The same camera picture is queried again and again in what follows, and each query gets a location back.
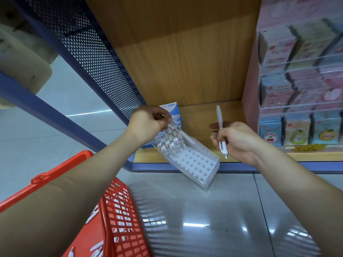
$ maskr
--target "red shopping basket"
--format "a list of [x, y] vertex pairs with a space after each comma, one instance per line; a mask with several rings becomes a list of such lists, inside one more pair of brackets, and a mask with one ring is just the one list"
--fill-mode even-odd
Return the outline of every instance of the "red shopping basket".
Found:
[[[52, 170], [37, 175], [31, 180], [30, 185], [1, 202], [0, 212], [66, 173], [92, 155], [91, 151], [81, 151]], [[101, 198], [98, 207], [104, 240], [104, 257], [150, 257], [128, 187], [124, 183], [115, 178]], [[90, 230], [90, 227], [87, 227], [87, 225], [84, 228], [87, 228], [86, 231], [89, 233], [92, 229]], [[92, 252], [89, 250], [94, 244], [90, 245], [88, 243], [89, 240], [87, 239], [89, 239], [89, 236], [88, 238], [85, 238], [87, 236], [79, 238], [80, 235], [81, 233], [74, 242], [82, 242], [82, 246], [87, 247], [87, 249], [83, 249], [81, 256], [91, 256]], [[67, 253], [69, 253], [71, 246], [64, 255], [68, 256]], [[79, 249], [76, 248], [75, 257], [78, 257], [78, 252], [80, 253]]]

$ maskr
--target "white pen box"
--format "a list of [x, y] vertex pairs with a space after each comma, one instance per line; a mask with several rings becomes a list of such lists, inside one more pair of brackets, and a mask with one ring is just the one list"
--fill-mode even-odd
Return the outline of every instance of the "white pen box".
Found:
[[[174, 128], [173, 124], [170, 124], [169, 126], [172, 129]], [[174, 134], [174, 139], [181, 136], [180, 133], [177, 135]], [[201, 187], [207, 188], [219, 169], [220, 159], [195, 138], [189, 138], [192, 139], [194, 144], [182, 136], [182, 138], [178, 140], [181, 144], [176, 144], [174, 147], [172, 146], [172, 148], [174, 148], [172, 149], [170, 147], [170, 136], [166, 137], [164, 134], [160, 137], [157, 136], [153, 140], [153, 145], [171, 165]]]
[[[169, 104], [162, 104], [160, 105], [160, 107], [162, 107], [163, 109], [166, 109], [171, 117], [173, 118], [173, 122], [174, 124], [176, 124], [180, 129], [182, 129], [182, 122], [181, 122], [181, 115], [180, 115], [180, 111], [179, 111], [179, 107], [177, 106], [177, 102], [174, 103], [169, 103]], [[142, 146], [142, 149], [147, 149], [147, 148], [152, 148], [152, 141], [145, 144], [144, 146]]]

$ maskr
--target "person's right hand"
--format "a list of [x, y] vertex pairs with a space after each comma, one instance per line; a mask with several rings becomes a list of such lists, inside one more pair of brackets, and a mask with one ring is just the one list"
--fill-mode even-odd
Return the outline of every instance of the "person's right hand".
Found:
[[[248, 125], [241, 122], [224, 122], [224, 127], [213, 131], [211, 140], [219, 148], [219, 142], [227, 140], [227, 151], [235, 160], [257, 168], [259, 164], [258, 152], [264, 150], [269, 144], [260, 138]], [[218, 123], [209, 125], [211, 129], [219, 129]]]

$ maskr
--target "wooden back panel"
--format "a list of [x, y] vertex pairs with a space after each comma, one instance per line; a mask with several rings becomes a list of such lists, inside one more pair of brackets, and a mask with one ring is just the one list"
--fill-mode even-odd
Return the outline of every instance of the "wooden back panel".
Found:
[[86, 0], [148, 104], [242, 98], [260, 0]]

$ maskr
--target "blue metal shelf edge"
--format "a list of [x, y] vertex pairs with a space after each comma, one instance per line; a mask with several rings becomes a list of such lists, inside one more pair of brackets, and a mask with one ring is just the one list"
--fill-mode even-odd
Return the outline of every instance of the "blue metal shelf edge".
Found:
[[[343, 174], [343, 161], [299, 162], [317, 174]], [[133, 163], [131, 172], [180, 172], [169, 163]], [[257, 169], [240, 162], [220, 163], [218, 173], [258, 173]]]

